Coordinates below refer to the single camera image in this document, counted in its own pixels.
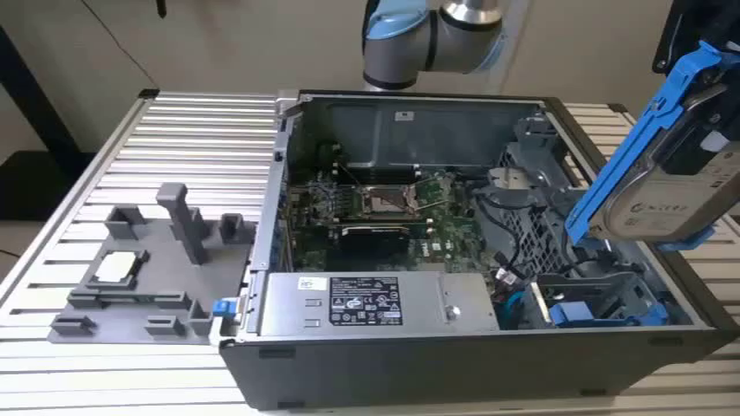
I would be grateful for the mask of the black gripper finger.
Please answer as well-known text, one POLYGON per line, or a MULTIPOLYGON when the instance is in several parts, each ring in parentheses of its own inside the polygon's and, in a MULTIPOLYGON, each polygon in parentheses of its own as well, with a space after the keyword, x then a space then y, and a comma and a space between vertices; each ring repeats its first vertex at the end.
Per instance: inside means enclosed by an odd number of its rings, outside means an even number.
POLYGON ((664 172, 698 174, 716 154, 739 142, 738 84, 718 84, 684 101, 670 139, 664 172))

